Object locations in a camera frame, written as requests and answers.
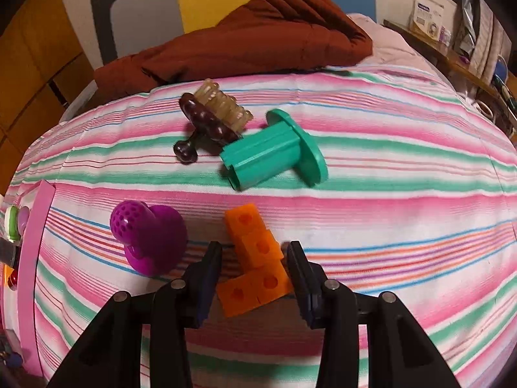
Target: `screw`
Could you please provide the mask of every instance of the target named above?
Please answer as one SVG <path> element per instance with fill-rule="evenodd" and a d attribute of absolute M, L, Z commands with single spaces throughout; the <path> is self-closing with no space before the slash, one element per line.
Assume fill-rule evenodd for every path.
<path fill-rule="evenodd" d="M 113 295 L 113 300 L 115 302 L 123 302 L 128 298 L 128 294 L 126 292 L 117 292 Z"/>
<path fill-rule="evenodd" d="M 334 279 L 325 280 L 325 287 L 330 290 L 335 290 L 339 287 L 339 282 Z"/>
<path fill-rule="evenodd" d="M 183 289 L 187 284 L 182 279 L 176 279 L 171 281 L 171 287 L 175 290 Z"/>
<path fill-rule="evenodd" d="M 393 303 L 396 301 L 396 296 L 394 293 L 391 292 L 384 292 L 383 293 L 383 301 L 388 303 Z"/>

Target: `purple toy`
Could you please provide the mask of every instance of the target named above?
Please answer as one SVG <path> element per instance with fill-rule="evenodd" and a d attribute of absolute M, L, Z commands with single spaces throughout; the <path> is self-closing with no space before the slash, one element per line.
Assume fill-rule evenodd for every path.
<path fill-rule="evenodd" d="M 23 206 L 20 208 L 20 211 L 18 212 L 18 219 L 17 219 L 17 227 L 18 227 L 18 233 L 20 236 L 23 236 L 23 233 L 25 232 L 25 228 L 27 227 L 27 222 L 29 221 L 30 216 L 30 209 L 27 206 Z"/>
<path fill-rule="evenodd" d="M 123 201 L 111 213 L 110 229 L 131 267 L 145 276 L 168 273 L 187 249 L 183 218 L 169 206 Z"/>

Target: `box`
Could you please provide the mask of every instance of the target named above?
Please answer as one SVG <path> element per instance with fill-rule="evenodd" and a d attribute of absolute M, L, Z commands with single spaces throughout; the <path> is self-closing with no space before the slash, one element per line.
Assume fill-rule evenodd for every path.
<path fill-rule="evenodd" d="M 414 0 L 409 29 L 438 41 L 444 18 L 444 6 L 433 0 Z"/>

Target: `teal spool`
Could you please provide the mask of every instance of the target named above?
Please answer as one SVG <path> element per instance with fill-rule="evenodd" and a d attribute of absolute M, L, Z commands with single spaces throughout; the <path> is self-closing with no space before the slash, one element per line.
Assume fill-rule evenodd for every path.
<path fill-rule="evenodd" d="M 235 190 L 245 190 L 294 167 L 307 185 L 328 178 L 325 159 L 314 138 L 287 112 L 266 114 L 268 127 L 223 148 L 221 159 Z"/>

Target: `orange cube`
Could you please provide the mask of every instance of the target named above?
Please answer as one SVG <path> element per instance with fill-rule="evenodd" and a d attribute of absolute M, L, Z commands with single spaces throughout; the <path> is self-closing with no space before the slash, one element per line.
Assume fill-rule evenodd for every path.
<path fill-rule="evenodd" d="M 243 274 L 217 285 L 217 296 L 221 301 L 225 317 L 241 315 L 260 306 L 252 280 L 253 277 L 250 274 Z"/>
<path fill-rule="evenodd" d="M 252 277 L 251 284 L 261 305 L 293 291 L 293 285 L 280 261 L 271 262 L 247 274 Z"/>
<path fill-rule="evenodd" d="M 238 238 L 235 252 L 244 272 L 284 258 L 280 244 L 269 229 L 251 231 Z"/>
<path fill-rule="evenodd" d="M 240 236 L 257 230 L 265 230 L 266 225 L 254 204 L 232 208 L 224 212 L 224 221 L 233 243 Z"/>

